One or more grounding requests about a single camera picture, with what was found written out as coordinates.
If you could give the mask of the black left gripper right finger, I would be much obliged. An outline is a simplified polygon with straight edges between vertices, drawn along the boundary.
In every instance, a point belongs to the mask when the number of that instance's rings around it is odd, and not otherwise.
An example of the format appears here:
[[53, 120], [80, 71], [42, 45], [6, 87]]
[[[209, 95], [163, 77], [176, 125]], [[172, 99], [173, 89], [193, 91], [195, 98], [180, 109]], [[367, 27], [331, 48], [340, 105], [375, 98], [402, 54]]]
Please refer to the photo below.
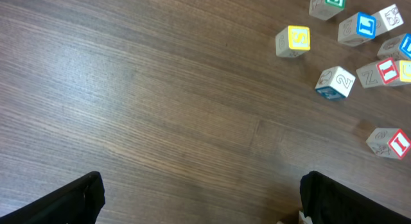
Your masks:
[[311, 171], [301, 178], [300, 196], [305, 216], [322, 224], [410, 224], [398, 214], [337, 181]]

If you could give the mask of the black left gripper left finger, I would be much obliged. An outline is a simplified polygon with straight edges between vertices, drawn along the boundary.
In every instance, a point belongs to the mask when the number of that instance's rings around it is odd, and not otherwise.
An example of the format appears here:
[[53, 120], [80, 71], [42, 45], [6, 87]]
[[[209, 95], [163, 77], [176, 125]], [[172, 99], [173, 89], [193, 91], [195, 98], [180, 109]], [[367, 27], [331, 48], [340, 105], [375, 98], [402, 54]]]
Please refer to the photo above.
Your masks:
[[97, 171], [1, 217], [1, 224], [94, 224], [105, 205], [105, 189]]

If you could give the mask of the yellow top block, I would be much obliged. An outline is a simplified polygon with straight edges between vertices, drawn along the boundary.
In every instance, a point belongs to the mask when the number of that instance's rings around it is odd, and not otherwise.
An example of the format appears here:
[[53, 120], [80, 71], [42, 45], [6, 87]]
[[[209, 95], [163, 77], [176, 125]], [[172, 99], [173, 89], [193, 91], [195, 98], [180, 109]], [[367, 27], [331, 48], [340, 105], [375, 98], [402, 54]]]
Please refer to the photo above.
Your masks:
[[398, 60], [395, 62], [399, 71], [399, 78], [394, 82], [394, 86], [408, 85], [411, 79], [411, 69], [409, 60]]

